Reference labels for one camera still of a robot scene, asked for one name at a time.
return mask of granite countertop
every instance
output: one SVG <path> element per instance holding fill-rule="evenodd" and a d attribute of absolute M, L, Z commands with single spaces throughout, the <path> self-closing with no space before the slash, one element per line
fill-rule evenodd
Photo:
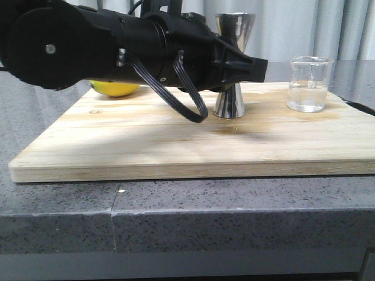
<path fill-rule="evenodd" d="M 288 69 L 287 63 L 271 63 L 266 81 L 287 81 Z M 330 90 L 375 108 L 373 77 L 375 61 L 339 61 Z M 375 246 L 374 174 L 13 183 L 9 161 L 88 89 L 82 81 L 48 91 L 0 73 L 1 280 L 17 276 L 4 260 L 62 253 L 332 250 L 342 258 L 326 270 L 358 271 L 366 249 Z M 219 267 L 208 272 L 219 274 Z M 228 272 L 247 271 L 233 265 Z M 116 275 L 129 276 L 156 274 Z"/>

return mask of wooden cutting board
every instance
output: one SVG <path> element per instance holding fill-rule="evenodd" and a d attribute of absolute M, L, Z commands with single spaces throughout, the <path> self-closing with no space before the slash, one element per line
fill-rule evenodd
<path fill-rule="evenodd" d="M 90 90 L 22 151 L 15 182 L 375 173 L 375 117 L 329 93 L 319 113 L 290 110 L 287 83 L 242 84 L 247 115 L 185 120 L 148 87 Z M 185 104 L 189 96 L 171 91 Z"/>

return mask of stainless steel jigger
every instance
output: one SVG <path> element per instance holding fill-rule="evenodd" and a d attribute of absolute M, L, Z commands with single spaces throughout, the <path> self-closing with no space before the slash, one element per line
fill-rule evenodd
<path fill-rule="evenodd" d="M 255 15 L 249 13 L 220 13 L 216 15 L 219 35 L 232 41 L 232 44 L 244 52 Z M 219 93 L 214 107 L 214 114 L 222 118 L 239 118 L 246 114 L 241 86 L 234 84 L 225 92 Z"/>

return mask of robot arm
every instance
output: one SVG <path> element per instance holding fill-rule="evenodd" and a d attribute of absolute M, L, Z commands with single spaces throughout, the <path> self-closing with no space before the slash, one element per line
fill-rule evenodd
<path fill-rule="evenodd" d="M 264 81 L 266 60 L 246 56 L 213 33 L 204 16 L 181 14 L 181 6 L 182 0 L 143 0 L 136 18 L 62 0 L 1 0 L 2 71 L 54 90 L 82 79 L 189 93 Z"/>

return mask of lemon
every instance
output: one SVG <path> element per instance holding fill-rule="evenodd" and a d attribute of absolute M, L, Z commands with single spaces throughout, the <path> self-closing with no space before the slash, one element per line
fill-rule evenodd
<path fill-rule="evenodd" d="M 123 97 L 131 94 L 139 88 L 138 84 L 125 84 L 113 82 L 90 81 L 94 90 L 100 94 L 109 95 L 110 97 Z"/>

